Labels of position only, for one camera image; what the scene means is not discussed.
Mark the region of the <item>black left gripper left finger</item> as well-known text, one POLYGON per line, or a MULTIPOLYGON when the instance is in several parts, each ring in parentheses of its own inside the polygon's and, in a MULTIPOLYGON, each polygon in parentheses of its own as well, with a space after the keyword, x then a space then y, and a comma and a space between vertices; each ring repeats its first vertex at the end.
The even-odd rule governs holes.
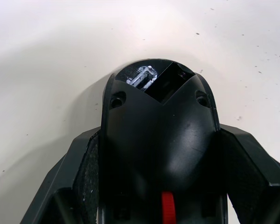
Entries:
POLYGON ((23 224, 94 224, 98 193, 99 130, 77 136, 47 173, 23 224))

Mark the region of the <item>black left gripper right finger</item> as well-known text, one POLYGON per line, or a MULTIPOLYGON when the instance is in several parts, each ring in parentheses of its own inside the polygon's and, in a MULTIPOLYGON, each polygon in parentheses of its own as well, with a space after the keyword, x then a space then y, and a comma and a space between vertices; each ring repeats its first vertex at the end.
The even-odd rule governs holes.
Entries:
POLYGON ((248 132, 220 125, 216 185, 241 224, 280 224, 280 163, 248 132))

